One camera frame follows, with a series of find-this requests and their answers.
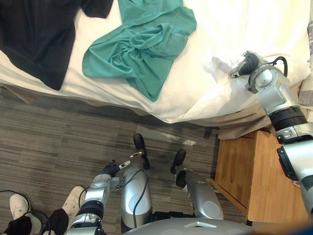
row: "black pants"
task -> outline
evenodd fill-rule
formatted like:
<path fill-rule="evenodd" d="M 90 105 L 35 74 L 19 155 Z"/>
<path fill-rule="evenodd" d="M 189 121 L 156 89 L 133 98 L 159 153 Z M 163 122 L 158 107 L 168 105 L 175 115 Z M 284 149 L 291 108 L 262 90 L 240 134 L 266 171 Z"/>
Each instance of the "black pants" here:
<path fill-rule="evenodd" d="M 55 232 L 56 235 L 63 235 L 67 230 L 68 226 L 68 215 L 63 209 L 58 209 L 52 213 L 49 218 L 51 230 Z M 30 218 L 27 216 L 22 216 L 18 219 L 9 222 L 8 228 L 4 231 L 8 235 L 29 235 L 32 228 Z M 48 231 L 48 225 L 46 224 L 42 230 L 43 234 Z"/>

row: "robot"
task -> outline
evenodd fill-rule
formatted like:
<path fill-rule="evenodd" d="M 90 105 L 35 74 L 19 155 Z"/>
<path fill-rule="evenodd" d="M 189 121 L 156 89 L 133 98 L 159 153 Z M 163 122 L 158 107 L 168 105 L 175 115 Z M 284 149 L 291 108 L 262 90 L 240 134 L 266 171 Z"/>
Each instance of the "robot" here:
<path fill-rule="evenodd" d="M 267 62 L 254 52 L 247 51 L 245 60 L 230 73 L 236 78 L 249 75 L 246 89 L 258 93 L 259 102 L 276 131 L 279 161 L 285 175 L 299 181 L 305 207 L 313 215 L 313 123 L 308 123 L 296 98 L 288 89 L 287 61 L 277 57 Z M 282 60 L 284 73 L 274 65 Z M 252 232 L 250 226 L 223 220 L 221 205 L 210 184 L 183 165 L 186 152 L 179 150 L 171 173 L 176 185 L 187 186 L 194 209 L 193 215 L 180 212 L 152 212 L 147 170 L 150 163 L 143 137 L 134 135 L 136 152 L 120 165 L 112 161 L 91 183 L 83 205 L 72 221 L 66 235 L 104 235 L 102 219 L 110 192 L 122 190 L 121 229 L 127 235 L 238 235 Z M 125 169 L 121 178 L 116 173 Z"/>

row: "white sneaker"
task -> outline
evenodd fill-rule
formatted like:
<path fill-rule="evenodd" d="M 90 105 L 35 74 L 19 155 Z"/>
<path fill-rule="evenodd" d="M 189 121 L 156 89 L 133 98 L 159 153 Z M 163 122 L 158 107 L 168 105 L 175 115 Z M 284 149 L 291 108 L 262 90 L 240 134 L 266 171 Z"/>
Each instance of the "white sneaker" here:
<path fill-rule="evenodd" d="M 62 209 L 66 212 L 68 215 L 68 223 L 70 224 L 72 219 L 76 216 L 76 214 L 79 211 L 78 207 L 78 199 L 81 192 L 84 190 L 81 186 L 76 186 L 72 189 L 69 196 L 67 197 L 66 201 L 64 202 L 64 205 L 62 206 Z M 83 192 L 81 199 L 80 199 L 80 205 L 82 205 L 82 202 L 86 196 L 86 193 Z"/>
<path fill-rule="evenodd" d="M 10 210 L 13 216 L 13 219 L 20 218 L 23 214 L 29 211 L 28 203 L 26 198 L 19 194 L 14 194 L 10 197 Z M 30 218 L 32 228 L 29 235 L 38 234 L 41 230 L 40 220 L 33 214 L 25 215 Z"/>

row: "wire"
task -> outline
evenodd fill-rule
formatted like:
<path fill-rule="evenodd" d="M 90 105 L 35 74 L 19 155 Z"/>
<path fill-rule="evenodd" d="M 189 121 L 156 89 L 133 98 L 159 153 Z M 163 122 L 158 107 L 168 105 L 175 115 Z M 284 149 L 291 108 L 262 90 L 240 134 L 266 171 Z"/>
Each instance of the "wire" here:
<path fill-rule="evenodd" d="M 82 197 L 83 192 L 87 192 L 87 189 L 90 187 L 84 188 L 84 190 L 80 193 L 79 198 L 78 198 L 78 207 L 80 208 L 80 198 Z"/>
<path fill-rule="evenodd" d="M 51 235 L 51 225 L 50 225 L 50 220 L 49 220 L 49 217 L 46 215 L 46 213 L 42 212 L 42 211 L 28 211 L 26 213 L 23 214 L 23 216 L 25 216 L 26 214 L 35 214 L 35 213 L 39 213 L 39 214 L 42 214 L 45 219 L 47 220 L 47 224 L 48 224 L 48 235 Z"/>
<path fill-rule="evenodd" d="M 284 63 L 284 76 L 287 77 L 287 75 L 288 75 L 288 64 L 287 64 L 287 60 L 284 56 L 278 56 L 274 61 L 269 62 L 267 64 L 273 64 L 275 66 L 277 64 L 277 61 L 279 61 L 279 60 L 283 61 L 283 63 Z"/>
<path fill-rule="evenodd" d="M 2 192 L 12 192 L 12 193 L 15 193 L 15 194 L 18 194 L 18 195 L 24 197 L 26 199 L 26 201 L 27 201 L 27 207 L 28 207 L 27 211 L 30 210 L 30 202 L 29 202 L 29 200 L 28 200 L 28 198 L 26 197 L 25 194 L 19 193 L 19 192 L 13 191 L 13 190 L 2 190 L 2 191 L 0 191 L 0 193 L 2 193 Z"/>
<path fill-rule="evenodd" d="M 137 228 L 137 221 L 136 221 L 136 215 L 135 215 L 135 213 L 136 213 L 136 208 L 137 208 L 137 206 L 138 206 L 140 200 L 142 199 L 142 197 L 143 197 L 143 195 L 144 195 L 144 193 L 145 193 L 145 191 L 146 191 L 147 184 L 148 184 L 148 173 L 146 172 L 146 174 L 147 174 L 147 179 L 146 179 L 145 186 L 144 186 L 143 191 L 142 191 L 142 194 L 141 194 L 141 196 L 139 197 L 139 199 L 138 199 L 136 205 L 134 206 L 134 210 L 133 210 L 134 228 Z"/>
<path fill-rule="evenodd" d="M 132 181 L 134 179 L 134 177 L 136 176 L 136 174 L 138 174 L 140 171 L 142 171 L 142 169 L 140 170 L 136 170 L 136 173 L 129 179 L 129 181 L 127 181 L 126 183 L 122 184 L 122 185 L 118 185 L 116 186 L 117 188 L 122 188 L 125 187 L 128 183 L 130 183 L 130 181 Z"/>

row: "white cloth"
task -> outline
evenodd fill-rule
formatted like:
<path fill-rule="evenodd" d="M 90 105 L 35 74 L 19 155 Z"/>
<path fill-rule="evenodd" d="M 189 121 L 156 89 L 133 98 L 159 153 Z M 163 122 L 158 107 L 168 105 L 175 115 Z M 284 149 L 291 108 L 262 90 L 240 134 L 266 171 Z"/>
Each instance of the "white cloth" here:
<path fill-rule="evenodd" d="M 86 78 L 82 58 L 97 38 L 121 24 L 117 0 L 107 19 L 79 11 L 76 39 L 60 91 L 13 66 L 0 52 L 0 83 L 47 94 L 98 100 L 137 107 L 157 118 L 178 122 L 230 114 L 257 102 L 245 90 L 246 79 L 226 77 L 216 82 L 205 68 L 208 54 L 239 56 L 246 50 L 261 56 L 288 55 L 289 80 L 294 84 L 310 73 L 307 26 L 308 0 L 185 0 L 198 22 L 185 50 L 174 62 L 159 99 L 151 102 L 122 79 Z"/>

